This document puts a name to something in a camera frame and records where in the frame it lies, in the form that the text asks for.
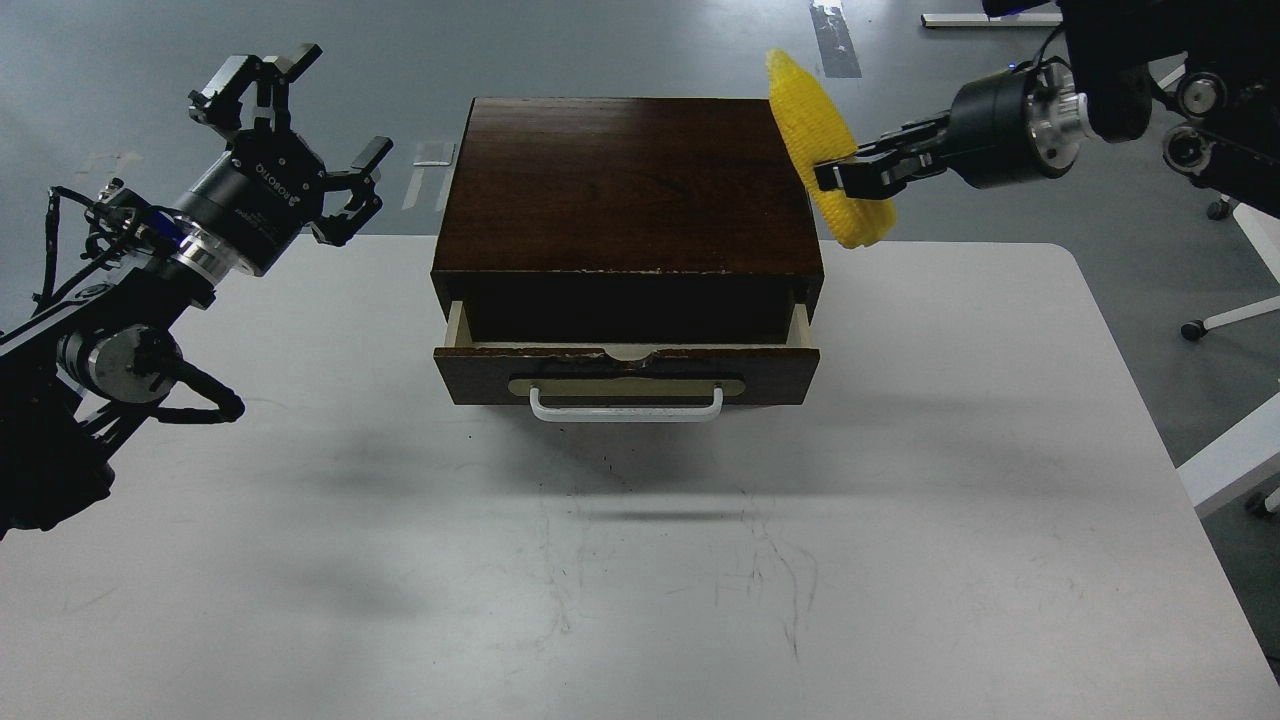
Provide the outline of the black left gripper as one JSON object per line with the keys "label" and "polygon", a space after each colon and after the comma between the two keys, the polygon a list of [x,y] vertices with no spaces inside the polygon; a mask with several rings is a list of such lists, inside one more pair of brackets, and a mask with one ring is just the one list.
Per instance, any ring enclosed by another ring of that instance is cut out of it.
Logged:
{"label": "black left gripper", "polygon": [[[328,172],[292,132],[291,86],[321,55],[302,44],[287,56],[229,56],[188,95],[189,118],[228,142],[173,208],[228,242],[252,275],[265,275],[310,222],[319,243],[344,247],[383,208],[376,182],[392,138],[372,137],[347,170]],[[349,195],[342,209],[320,215],[323,199],[338,192]]]}

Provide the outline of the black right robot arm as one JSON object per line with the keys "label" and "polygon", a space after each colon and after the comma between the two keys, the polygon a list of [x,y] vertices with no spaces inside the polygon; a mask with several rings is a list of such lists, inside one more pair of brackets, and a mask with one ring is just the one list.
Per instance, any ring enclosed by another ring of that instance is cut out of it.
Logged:
{"label": "black right robot arm", "polygon": [[1064,177],[1089,140],[1140,138],[1156,108],[1178,117],[1165,164],[1194,187],[1276,217],[1275,1],[1060,1],[1024,61],[964,85],[948,109],[803,169],[822,191],[887,200],[952,172],[988,190]]}

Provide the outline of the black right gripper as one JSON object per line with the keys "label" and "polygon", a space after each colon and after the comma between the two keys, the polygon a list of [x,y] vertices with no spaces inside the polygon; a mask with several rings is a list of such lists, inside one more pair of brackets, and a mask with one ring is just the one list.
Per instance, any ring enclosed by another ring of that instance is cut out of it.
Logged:
{"label": "black right gripper", "polygon": [[966,83],[948,111],[910,120],[844,158],[814,163],[818,188],[888,200],[947,169],[979,190],[1057,179],[1062,169],[1044,159],[1030,136],[1027,106],[1034,85],[1029,68]]}

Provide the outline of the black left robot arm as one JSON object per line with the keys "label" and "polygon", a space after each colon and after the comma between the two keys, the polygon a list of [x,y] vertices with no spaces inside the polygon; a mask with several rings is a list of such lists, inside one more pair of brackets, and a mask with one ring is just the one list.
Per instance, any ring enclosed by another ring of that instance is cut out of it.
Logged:
{"label": "black left robot arm", "polygon": [[244,401],[184,357],[174,323],[229,273],[264,275],[303,231],[340,247],[380,211],[390,138],[329,170],[292,126],[291,88],[321,53],[234,55],[189,95],[225,147],[173,205],[118,178],[95,199],[49,190],[35,311],[3,334],[4,530],[50,530],[106,498],[113,455],[146,421],[237,421]]}

